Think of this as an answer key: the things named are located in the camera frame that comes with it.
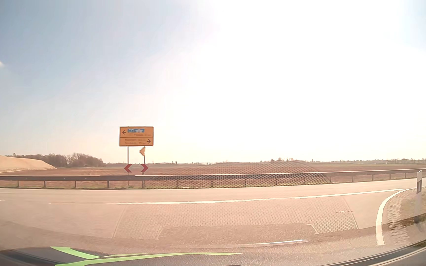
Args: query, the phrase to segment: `left arrow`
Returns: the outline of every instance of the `left arrow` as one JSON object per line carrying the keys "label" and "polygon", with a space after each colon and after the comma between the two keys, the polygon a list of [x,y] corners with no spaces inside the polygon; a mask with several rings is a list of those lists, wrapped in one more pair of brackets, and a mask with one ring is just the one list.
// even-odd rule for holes
{"label": "left arrow", "polygon": [[146,164],[142,163],[141,165],[144,167],[144,169],[141,170],[141,173],[144,173],[147,169],[149,169]]}
{"label": "left arrow", "polygon": [[126,170],[126,172],[132,173],[132,171],[129,170],[129,167],[131,167],[131,166],[132,166],[132,164],[128,164],[128,165],[126,165],[126,167],[124,167],[124,169]]}

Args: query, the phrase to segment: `sign post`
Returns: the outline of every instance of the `sign post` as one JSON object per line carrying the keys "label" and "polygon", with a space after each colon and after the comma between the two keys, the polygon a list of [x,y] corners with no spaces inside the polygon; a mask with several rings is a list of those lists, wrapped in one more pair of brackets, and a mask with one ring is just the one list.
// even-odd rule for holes
{"label": "sign post", "polygon": [[153,126],[120,126],[119,127],[119,146],[127,147],[127,166],[125,170],[127,175],[132,173],[129,170],[131,166],[129,164],[129,147],[130,146],[144,146],[139,153],[144,157],[144,163],[141,164],[144,167],[141,173],[148,169],[146,165],[145,150],[146,146],[154,146],[154,127]]}
{"label": "sign post", "polygon": [[422,170],[417,173],[417,196],[415,199],[415,215],[414,222],[420,221],[420,212],[422,209]]}

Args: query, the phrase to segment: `sky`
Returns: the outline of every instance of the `sky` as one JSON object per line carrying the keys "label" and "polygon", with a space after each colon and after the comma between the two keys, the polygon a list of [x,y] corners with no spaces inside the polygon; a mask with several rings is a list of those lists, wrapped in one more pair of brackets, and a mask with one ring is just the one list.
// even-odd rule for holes
{"label": "sky", "polygon": [[120,126],[147,162],[426,158],[426,0],[0,0],[0,154],[126,162]]}

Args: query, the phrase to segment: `dirt mound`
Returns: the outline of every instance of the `dirt mound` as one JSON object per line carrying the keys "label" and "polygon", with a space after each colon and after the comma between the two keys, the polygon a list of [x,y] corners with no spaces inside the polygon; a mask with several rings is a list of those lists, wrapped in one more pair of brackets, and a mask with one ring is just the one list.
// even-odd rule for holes
{"label": "dirt mound", "polygon": [[272,174],[272,173],[316,172],[308,165],[296,162],[264,163],[218,163],[173,169],[167,175],[211,175],[211,174]]}
{"label": "dirt mound", "polygon": [[8,172],[8,171],[18,171],[18,170],[45,170],[45,169],[55,169],[55,167],[41,160],[13,158],[13,157],[5,157],[0,155],[0,173]]}

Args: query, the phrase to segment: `motorway symbol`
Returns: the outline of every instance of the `motorway symbol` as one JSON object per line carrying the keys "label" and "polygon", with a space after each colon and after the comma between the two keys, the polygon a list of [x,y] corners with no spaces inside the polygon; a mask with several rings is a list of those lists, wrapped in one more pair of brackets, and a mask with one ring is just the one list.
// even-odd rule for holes
{"label": "motorway symbol", "polygon": [[128,165],[126,165],[126,167],[124,167],[124,169],[126,170],[126,172],[132,173],[132,171],[129,170],[129,167],[131,167],[131,166],[132,166],[132,164],[128,164]]}
{"label": "motorway symbol", "polygon": [[128,133],[144,133],[143,128],[130,128],[127,130]]}
{"label": "motorway symbol", "polygon": [[119,127],[119,146],[154,146],[153,126]]}
{"label": "motorway symbol", "polygon": [[144,169],[141,170],[141,173],[144,173],[147,169],[149,169],[146,164],[142,163],[141,165],[144,167]]}

